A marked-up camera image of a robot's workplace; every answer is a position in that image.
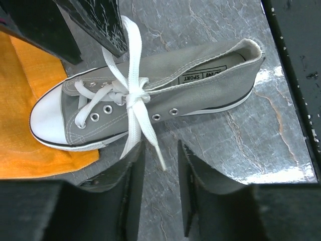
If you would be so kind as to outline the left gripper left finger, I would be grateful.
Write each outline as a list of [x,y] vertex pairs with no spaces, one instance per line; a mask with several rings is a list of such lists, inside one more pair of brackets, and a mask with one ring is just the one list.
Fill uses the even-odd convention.
[[137,240],[145,144],[83,182],[1,181],[1,240]]

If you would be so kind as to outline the white shoelace of sneaker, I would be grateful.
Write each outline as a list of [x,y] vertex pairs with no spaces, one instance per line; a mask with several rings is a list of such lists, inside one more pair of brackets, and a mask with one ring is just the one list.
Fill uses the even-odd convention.
[[120,72],[116,66],[112,54],[102,48],[103,57],[111,73],[116,80],[111,85],[100,88],[96,93],[91,92],[83,86],[82,81],[75,82],[75,88],[80,93],[79,102],[84,98],[91,99],[76,115],[75,124],[78,128],[84,129],[85,122],[92,109],[100,101],[113,101],[115,103],[125,103],[128,117],[128,138],[121,157],[123,158],[140,141],[144,134],[146,139],[154,146],[162,169],[167,169],[163,155],[161,153],[155,131],[151,125],[146,103],[150,101],[150,95],[143,90],[143,86],[148,83],[147,77],[139,77],[139,66],[142,51],[142,40],[139,28],[135,22],[126,16],[121,16],[123,26],[127,32],[129,45],[129,69],[128,76]]

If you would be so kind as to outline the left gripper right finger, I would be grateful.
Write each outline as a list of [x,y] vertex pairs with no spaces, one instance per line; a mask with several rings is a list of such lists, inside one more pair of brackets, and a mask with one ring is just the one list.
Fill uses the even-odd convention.
[[320,240],[320,185],[239,183],[178,142],[184,235],[189,240]]

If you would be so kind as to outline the grey sneaker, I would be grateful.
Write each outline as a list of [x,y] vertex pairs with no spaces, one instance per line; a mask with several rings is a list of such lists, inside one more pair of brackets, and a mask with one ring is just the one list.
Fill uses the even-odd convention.
[[[242,39],[208,43],[144,57],[139,75],[152,124],[178,116],[218,113],[242,104],[251,94],[264,60],[261,44]],[[65,151],[106,147],[126,136],[125,92],[118,102],[108,67],[71,76],[35,104],[30,130],[42,144]]]

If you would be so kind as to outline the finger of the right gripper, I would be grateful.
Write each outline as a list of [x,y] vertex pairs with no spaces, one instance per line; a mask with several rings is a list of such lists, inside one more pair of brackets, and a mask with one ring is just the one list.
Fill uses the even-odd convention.
[[115,57],[127,52],[117,0],[60,0],[55,3]]
[[54,1],[1,1],[1,31],[73,65],[81,52]]

